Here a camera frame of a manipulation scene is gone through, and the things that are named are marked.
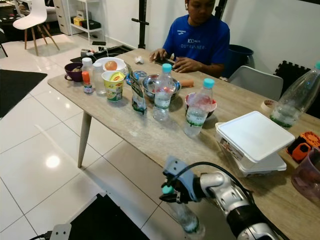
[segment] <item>man's hand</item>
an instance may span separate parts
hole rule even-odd
[[[174,71],[177,73],[190,73],[200,71],[202,63],[188,57],[177,57],[173,65]]]
[[[160,57],[161,60],[163,60],[164,58],[166,58],[168,55],[168,53],[166,52],[165,49],[163,48],[159,48],[155,51],[153,51],[150,56],[149,56],[149,60],[150,62],[153,62],[154,60],[156,60],[158,57]]]

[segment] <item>cardboard box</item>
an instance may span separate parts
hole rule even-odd
[[[80,22],[83,21],[83,19],[79,18],[79,17],[74,17],[73,18],[73,24],[77,25],[77,26],[81,26]]]
[[[91,19],[91,12],[88,11],[89,15],[89,20]],[[76,11],[76,16],[80,18],[81,20],[86,20],[87,19],[87,13],[85,10],[77,10]]]

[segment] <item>yellow cup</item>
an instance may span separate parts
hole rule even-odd
[[[119,71],[105,71],[101,76],[104,80],[106,97],[110,101],[122,99],[125,75]]]

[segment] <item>small orange bottle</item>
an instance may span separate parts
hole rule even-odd
[[[84,84],[83,91],[86,94],[92,94],[94,92],[94,89],[92,88],[92,85],[90,83],[89,72],[83,71],[82,72],[82,79],[83,79],[83,84]]]

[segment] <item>man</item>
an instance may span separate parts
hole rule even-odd
[[[174,54],[178,73],[200,71],[220,77],[229,48],[230,30],[212,15],[215,0],[185,0],[188,15],[178,17],[170,27],[163,48],[152,52],[150,61]]]

